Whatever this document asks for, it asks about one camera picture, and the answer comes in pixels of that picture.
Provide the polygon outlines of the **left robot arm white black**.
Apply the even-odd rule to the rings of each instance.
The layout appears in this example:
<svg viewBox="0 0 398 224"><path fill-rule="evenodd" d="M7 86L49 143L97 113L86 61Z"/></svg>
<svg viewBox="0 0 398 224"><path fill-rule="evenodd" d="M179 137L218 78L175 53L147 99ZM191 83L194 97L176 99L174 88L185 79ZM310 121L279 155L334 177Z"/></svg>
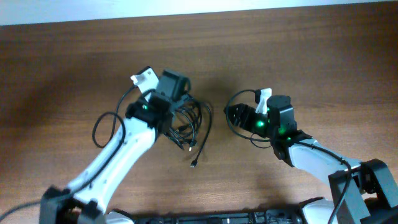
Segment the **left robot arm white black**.
<svg viewBox="0 0 398 224"><path fill-rule="evenodd" d="M189 78L171 70L161 77L151 69L131 77L141 91L121 125L97 158L66 189L49 188L40 202L40 223L107 223L108 203L134 163L160 134L169 131L176 110L188 100Z"/></svg>

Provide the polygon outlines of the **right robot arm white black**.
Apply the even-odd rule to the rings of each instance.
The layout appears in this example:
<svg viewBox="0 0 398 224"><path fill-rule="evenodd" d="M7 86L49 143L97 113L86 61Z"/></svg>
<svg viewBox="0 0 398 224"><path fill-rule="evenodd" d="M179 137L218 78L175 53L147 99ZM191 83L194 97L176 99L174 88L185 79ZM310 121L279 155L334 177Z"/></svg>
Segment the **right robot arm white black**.
<svg viewBox="0 0 398 224"><path fill-rule="evenodd" d="M263 112L227 104L230 128L239 127L269 142L275 156L329 185L332 200L312 198L296 211L269 210L268 219L285 215L292 223L397 223L397 184L386 163L342 156L299 130L289 96L271 96Z"/></svg>

